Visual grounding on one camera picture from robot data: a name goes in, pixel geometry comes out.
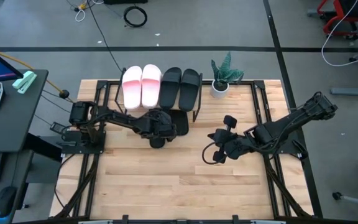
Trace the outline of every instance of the floor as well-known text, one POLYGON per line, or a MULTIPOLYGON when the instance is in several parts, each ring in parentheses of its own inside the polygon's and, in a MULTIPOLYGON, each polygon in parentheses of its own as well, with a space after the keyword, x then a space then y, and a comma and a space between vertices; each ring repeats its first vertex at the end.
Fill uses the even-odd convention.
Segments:
MULTIPOLYGON (((79 4, 80 0, 71 0, 79 4)), ((358 205, 336 202, 333 191, 358 197, 358 97, 333 96, 329 89, 358 87, 358 63, 331 67, 319 53, 326 40, 323 23, 306 16, 320 0, 149 0, 140 5, 148 14, 142 28, 124 27, 128 5, 92 8, 106 41, 121 67, 158 65, 194 68, 212 78, 210 60, 232 51, 232 66, 245 79, 281 79, 290 106, 301 105, 322 91, 339 110, 334 119, 303 127, 306 145, 325 218, 358 220, 358 205)), ((0 50, 35 68, 49 70, 49 80, 67 89, 72 98, 84 78, 118 78, 120 73, 104 47, 90 10, 82 22, 61 0, 0 0, 0 50)), ((140 20, 136 12, 129 17, 140 20)), ((327 44, 331 63, 346 63, 358 51, 358 40, 334 37, 327 44)), ((17 68, 22 65, 12 63, 17 68)), ((54 91, 50 86, 46 90, 54 91)), ((69 110, 70 105, 50 98, 69 110)), ((68 124, 68 113, 40 100, 36 112, 49 123, 68 124)), ((48 125, 34 118, 30 131, 53 136, 48 125)), ((47 218, 58 164, 37 157, 35 167, 48 167, 50 178, 32 184, 15 222, 47 218)))

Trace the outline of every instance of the black metal rack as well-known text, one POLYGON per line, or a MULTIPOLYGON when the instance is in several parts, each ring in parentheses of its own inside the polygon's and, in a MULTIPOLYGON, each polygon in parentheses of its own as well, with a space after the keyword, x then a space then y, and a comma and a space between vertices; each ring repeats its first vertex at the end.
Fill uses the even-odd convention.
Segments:
MULTIPOLYGON (((118 88, 117 88, 117 93, 116 93, 116 97, 114 98, 114 102, 116 103, 117 107, 119 108, 120 112, 126 114, 127 113, 127 110, 122 110, 120 104, 118 103, 118 97, 119 97, 119 93, 121 91, 121 87, 122 87, 122 78, 124 76, 124 73, 126 71, 126 68, 123 68, 122 69, 122 73, 121 73, 121 77, 119 79, 119 81, 107 81, 107 82, 111 82, 111 83, 114 83, 118 85, 118 88)), ((200 83, 203 84, 203 74, 200 73, 200 83)), ((200 112, 200 109, 201 109, 201 93, 203 91, 203 85, 200 85, 200 87, 198 88, 198 106, 197 106, 197 110, 196 111, 193 111, 193 122, 196 122, 196 119, 197 119, 197 116, 198 116, 198 113, 200 112)))
MULTIPOLYGON (((203 85, 209 85, 212 84, 212 80, 205 80, 202 81, 203 85)), ((266 115, 266 120, 267 121, 271 121, 272 117, 270 114, 270 108, 269 108, 269 103, 267 100, 267 94, 266 94, 266 90, 265 90, 265 83, 263 80, 255 80, 255 81, 245 81, 245 80, 241 80, 238 81, 237 84, 239 85, 249 85, 251 88, 251 93, 252 93, 252 98, 253 98, 253 102, 254 102, 254 109, 255 109, 255 115, 256 115, 256 119, 258 124, 262 123, 262 115, 260 112, 260 106, 259 106, 259 99, 258 99, 258 94, 257 94, 257 90, 260 90, 260 94, 262 95, 262 102, 263 102, 263 106, 264 106, 264 112, 266 115)), ((120 81, 106 81, 106 80, 101 80, 98 81, 97 87, 96 87, 96 93, 95 93, 95 98, 94 98, 94 102, 98 103, 99 99, 100 99, 100 95, 101 95, 101 90, 103 88, 106 89, 105 93, 104 93, 104 100, 103 100, 103 106, 108 105, 108 100, 109 100, 109 94, 110 94, 110 87, 112 85, 121 85, 120 81)), ((101 131, 104 131, 104 124, 100 125, 100 129, 101 131)), ((292 152, 292 150, 280 150, 281 153, 290 153, 287 152, 290 151, 292 152)), ((89 160, 89 154, 85 154, 83 156, 83 162, 81 165, 81 172, 80 172, 80 178, 78 181, 78 188, 79 189, 83 189, 87 183, 89 183, 89 191, 86 197, 86 208, 85 208, 85 215, 84 216, 78 216, 79 213, 79 209, 80 209, 80 200, 81 200, 81 194, 75 194, 74 196, 76 196, 76 200, 74 200, 75 205, 73 207, 73 215, 71 218, 67 218, 67 214, 63 214, 59 217, 55 217, 52 220, 42 220, 42 221, 36 221, 36 222, 29 222, 36 224, 36 223, 78 223, 78 221, 85 221, 85 220, 90 220, 90 214, 91 214, 91 207, 92 207, 92 201, 93 201, 93 193, 94 193, 94 186, 96 183, 96 173, 97 173, 97 169, 98 169, 98 162, 99 162, 99 154, 95 154, 93 157, 93 163, 91 165, 91 169, 88 171, 87 173, 87 165, 88 165, 88 160, 89 160)), ((281 167, 281 162, 280 162, 280 158, 279 156, 275 156, 274 157, 274 161, 275 161, 275 168, 277 171, 277 178, 280 182, 280 186, 285 188, 284 185, 284 179, 283 179, 283 173, 282 173, 282 167, 281 167)), ((265 164, 265 170, 266 173, 268 174, 268 170, 272 170, 272 165, 270 163, 270 160, 267 156, 264 156, 264 164, 265 164)), ((287 223, 341 223, 341 221, 338 220, 325 220, 322 219, 322 217, 317 218, 317 217, 296 217, 293 218, 291 217, 291 213, 290 213, 290 206, 288 205, 288 202, 286 201, 285 197, 284 197, 284 193, 283 190, 281 190, 282 192, 282 197, 283 197, 283 207, 284 207, 284 216, 279 214, 278 211, 278 204, 277 204, 277 196, 275 193, 275 188, 274 188, 274 183, 272 178, 267 175, 267 181, 268 181, 268 191, 269 191, 269 195, 270 195, 270 203, 272 205, 272 211, 273 211, 273 219, 274 220, 281 220, 281 221, 286 221, 287 223)), ((232 220, 129 220, 129 217, 127 215, 124 215, 122 217, 122 220, 107 220, 110 223, 122 223, 122 224, 135 224, 135 223, 158 223, 158 224, 162 224, 162 223, 169 223, 169 224, 212 224, 212 223, 216 223, 216 224, 223 224, 223 223, 233 223, 233 224, 240 224, 240 223, 257 223, 255 221, 252 220, 240 220, 238 215, 234 214, 232 216, 232 220)))

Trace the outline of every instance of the potted plant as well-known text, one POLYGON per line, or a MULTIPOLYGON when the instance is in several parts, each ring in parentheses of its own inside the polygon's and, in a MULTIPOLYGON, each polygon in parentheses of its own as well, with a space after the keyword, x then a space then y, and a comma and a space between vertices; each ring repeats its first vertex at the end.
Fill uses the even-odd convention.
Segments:
POLYGON ((211 60, 212 70, 214 71, 214 81, 212 82, 211 94, 215 98, 223 98, 229 89, 229 83, 243 76, 244 72, 238 69, 230 69, 231 54, 227 53, 226 58, 220 68, 211 60))

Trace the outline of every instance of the wooden table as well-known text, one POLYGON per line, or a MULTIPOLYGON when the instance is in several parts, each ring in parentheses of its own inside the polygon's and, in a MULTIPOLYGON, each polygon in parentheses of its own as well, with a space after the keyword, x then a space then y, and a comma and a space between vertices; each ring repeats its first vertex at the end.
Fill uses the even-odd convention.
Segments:
MULTIPOLYGON (((280 80, 264 81, 272 119, 286 116, 288 109, 280 80)), ((78 101, 93 101, 96 82, 81 81, 78 101)), ((158 220, 227 220, 232 215, 239 215, 240 219, 273 218, 260 154, 246 154, 236 161, 227 159, 225 164, 215 166, 201 160, 201 151, 211 142, 207 134, 224 127, 225 115, 237 118, 233 131, 238 133, 257 123, 249 86, 232 85, 221 100, 214 99, 209 88, 208 85, 203 87, 196 122, 192 123, 190 114, 188 116, 189 133, 166 143, 163 149, 151 149, 148 140, 141 139, 130 129, 113 124, 106 126, 106 147, 99 160, 91 219, 121 219, 123 215, 129 215, 130 219, 158 220)), ((117 109, 116 91, 117 87, 112 87, 109 97, 112 109, 117 109)), ((211 160, 215 150, 211 147, 206 158, 211 160)), ((67 203, 77 188, 82 157, 74 156, 61 169, 57 192, 63 203, 67 203)), ((280 158, 288 190, 304 210, 313 214, 301 162, 289 155, 280 158)), ((80 214, 85 209, 86 191, 80 214)), ((277 188, 276 194, 283 215, 277 188)), ((50 215, 61 209, 54 198, 50 215)))

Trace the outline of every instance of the pink slide sandal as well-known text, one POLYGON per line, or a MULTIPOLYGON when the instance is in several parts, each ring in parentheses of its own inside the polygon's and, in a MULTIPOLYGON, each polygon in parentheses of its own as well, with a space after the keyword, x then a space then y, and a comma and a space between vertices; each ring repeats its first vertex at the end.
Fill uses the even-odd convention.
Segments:
POLYGON ((126 109, 136 109, 140 106, 140 96, 142 95, 141 79, 142 69, 139 66, 128 68, 122 77, 124 107, 126 109))
POLYGON ((160 94, 161 71, 155 65, 146 65, 142 74, 142 105, 152 109, 157 106, 160 94))

